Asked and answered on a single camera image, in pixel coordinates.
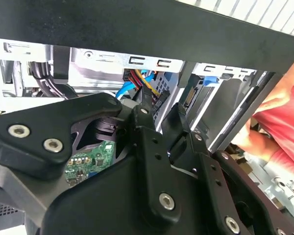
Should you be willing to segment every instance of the yellow wire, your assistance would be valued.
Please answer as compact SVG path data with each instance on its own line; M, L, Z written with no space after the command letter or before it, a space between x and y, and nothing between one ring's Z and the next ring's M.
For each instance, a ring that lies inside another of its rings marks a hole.
M152 92L156 95L156 96L160 96L160 93L157 92L147 81L146 79L142 76L142 74L138 71L135 70L136 74L138 74L139 78L145 83L145 85L152 90Z

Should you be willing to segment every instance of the circuit board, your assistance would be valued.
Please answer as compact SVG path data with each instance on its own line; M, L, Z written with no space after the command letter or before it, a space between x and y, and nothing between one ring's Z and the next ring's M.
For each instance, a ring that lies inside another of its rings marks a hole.
M67 182L71 187L96 175L112 164L115 143L103 141L96 148L75 154L65 168Z

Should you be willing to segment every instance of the red cable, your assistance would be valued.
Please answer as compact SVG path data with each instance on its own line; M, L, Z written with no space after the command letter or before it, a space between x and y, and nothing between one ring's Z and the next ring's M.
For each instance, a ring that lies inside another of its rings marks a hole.
M128 79L129 79L129 81L131 83L134 84L134 86L136 87L136 89L139 89L140 86L137 84L137 82L132 77L129 76Z
M139 86L142 86L143 82L138 78L136 73L133 70L130 70L130 73L131 73L132 77L135 79L135 81L139 84Z

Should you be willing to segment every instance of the person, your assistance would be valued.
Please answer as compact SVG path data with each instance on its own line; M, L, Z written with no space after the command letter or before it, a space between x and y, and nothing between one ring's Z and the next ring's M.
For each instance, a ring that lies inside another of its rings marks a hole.
M253 117L273 139L250 130L249 119L232 143L294 177L294 63Z

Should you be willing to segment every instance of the bolt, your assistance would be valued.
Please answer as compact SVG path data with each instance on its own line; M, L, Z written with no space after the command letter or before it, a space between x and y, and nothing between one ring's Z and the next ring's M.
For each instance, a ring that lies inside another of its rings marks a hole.
M172 211L174 209L175 203L173 198L165 192L160 194L159 202L165 209L169 211Z
M198 139L199 141L202 140L202 138L200 137L199 134L195 134L196 139Z
M226 153L221 153L221 155L223 156L223 158L229 160L229 156Z
M225 218L225 223L226 223L227 227L232 231L232 233L234 233L234 234L240 233L240 227L233 218L227 216Z
M27 126L24 125L12 125L8 128L8 132L11 136L17 138L25 138L29 136L30 130Z
M279 235L286 235L286 233L283 232L283 230L281 230L281 229L278 229L277 231L278 231L278 234L279 234Z
M91 58L93 56L93 53L91 51L87 51L84 53L84 55L87 57L87 58Z
M44 141L44 148L49 152L58 153L62 150L63 144L57 139L47 139Z
M147 113L148 113L148 111L145 110L145 109L141 109L141 111L142 111L144 114L147 114Z

